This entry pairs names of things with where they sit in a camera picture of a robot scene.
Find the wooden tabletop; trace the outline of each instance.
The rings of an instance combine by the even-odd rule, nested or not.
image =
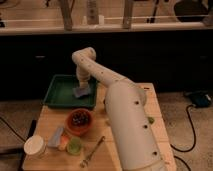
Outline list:
[[[140,83],[145,89],[147,102],[145,111],[148,116],[154,117],[152,130],[166,163],[168,171],[175,171],[176,164],[170,147],[169,138],[162,118],[160,107],[154,86],[151,83]],[[118,154],[115,148],[114,139],[108,124],[108,116],[104,108],[104,97],[106,88],[98,85],[96,106],[92,110],[94,117],[93,125],[88,133],[81,137],[83,150],[79,156],[69,155],[66,151],[59,151],[57,148],[46,148],[43,156],[32,158],[26,156],[23,162],[23,169],[33,170],[70,170],[70,171],[121,171]],[[72,109],[52,109],[43,106],[37,127],[34,134],[40,135],[47,142],[58,126],[64,126],[64,122]],[[88,167],[81,168],[80,162],[94,148],[101,136],[105,136],[105,142],[94,153]]]

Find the black cable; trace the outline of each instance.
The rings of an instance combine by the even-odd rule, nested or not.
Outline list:
[[[178,156],[174,156],[174,158],[180,160],[180,161],[186,166],[186,168],[187,168],[189,171],[191,171],[191,168],[189,167],[189,165],[188,165],[183,159],[181,159],[181,158],[178,157]]]
[[[74,8],[75,5],[75,0],[72,0],[71,6],[70,6],[70,12],[72,13],[72,10]]]
[[[24,139],[24,138],[22,138],[2,117],[0,117],[0,120],[1,121],[3,121],[3,123],[5,124],[5,125],[7,125],[10,129],[11,129],[11,131],[18,137],[18,138],[20,138],[23,142],[25,142],[26,140]]]
[[[190,109],[191,107],[194,107],[194,105],[191,104],[191,105],[188,105],[188,106],[186,107],[186,113],[187,113],[187,116],[188,116],[190,125],[191,125],[191,127],[192,127],[193,139],[194,139],[194,140],[193,140],[193,144],[192,144],[192,146],[191,146],[189,149],[186,149],[186,150],[178,149],[178,148],[176,148],[174,145],[171,144],[171,147],[172,147],[174,150],[179,151],[179,152],[184,152],[184,153],[185,153],[185,152],[190,152],[190,151],[192,151],[192,150],[194,149],[195,145],[196,145],[196,142],[197,142],[197,138],[196,138],[196,133],[195,133],[194,125],[193,125],[193,122],[192,122],[192,119],[191,119],[191,116],[190,116],[190,112],[189,112],[189,109]]]

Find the terracotta pot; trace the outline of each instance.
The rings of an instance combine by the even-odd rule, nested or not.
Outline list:
[[[85,108],[78,108],[71,111],[65,121],[65,129],[68,133],[82,136],[89,131],[92,125],[92,113]]]

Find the electrical cord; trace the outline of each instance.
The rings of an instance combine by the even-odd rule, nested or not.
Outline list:
[[[189,165],[182,158],[180,158],[178,156],[174,156],[174,158],[180,160],[186,166],[186,168],[188,169],[188,171],[191,171],[191,168],[189,167]]]
[[[188,119],[189,119],[189,123],[191,125],[191,128],[192,128],[192,132],[193,132],[193,144],[192,146],[189,148],[189,149],[186,149],[186,150],[182,150],[182,149],[179,149],[177,147],[175,147],[174,145],[171,144],[171,147],[176,150],[176,151],[179,151],[179,152],[183,152],[183,153],[186,153],[186,152],[190,152],[194,149],[195,145],[196,145],[196,142],[197,142],[197,138],[196,138],[196,133],[195,133],[195,129],[194,129],[194,125],[193,125],[193,122],[192,122],[192,119],[191,119],[191,116],[190,116],[190,112],[189,112],[189,109],[191,107],[194,107],[193,104],[190,104],[186,107],[186,113],[187,113],[187,116],[188,116]]]
[[[25,142],[26,140],[24,138],[22,138],[2,117],[0,117],[0,120],[5,124],[7,125],[10,130],[18,137],[20,138],[23,142]]]

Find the yellow object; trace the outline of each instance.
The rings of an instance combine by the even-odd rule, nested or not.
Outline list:
[[[71,155],[79,155],[81,148],[81,139],[78,137],[72,137],[67,144],[67,152]]]

